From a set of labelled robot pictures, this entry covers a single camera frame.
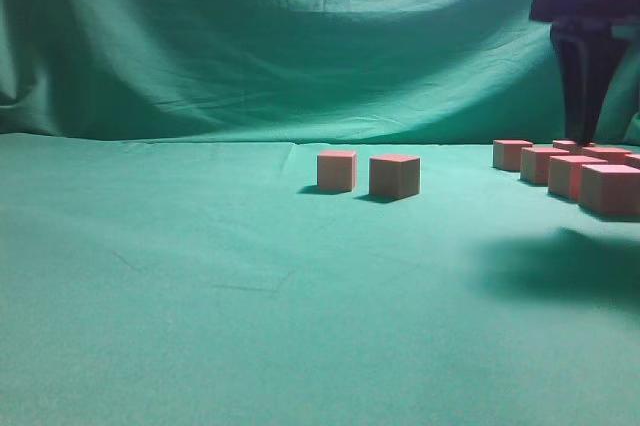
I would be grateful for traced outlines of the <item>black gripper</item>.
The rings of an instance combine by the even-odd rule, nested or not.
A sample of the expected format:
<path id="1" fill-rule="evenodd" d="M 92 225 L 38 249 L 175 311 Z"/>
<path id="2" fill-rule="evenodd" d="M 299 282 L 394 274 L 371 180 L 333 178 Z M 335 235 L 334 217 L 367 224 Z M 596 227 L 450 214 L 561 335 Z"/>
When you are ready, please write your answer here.
<path id="1" fill-rule="evenodd" d="M 552 23 L 567 18 L 626 21 L 639 16 L 639 0 L 532 0 L 530 19 Z M 617 37 L 611 23 L 579 35 L 554 23 L 550 39 L 559 65 L 564 98 L 565 136 L 594 140 L 603 103 L 630 41 Z"/>

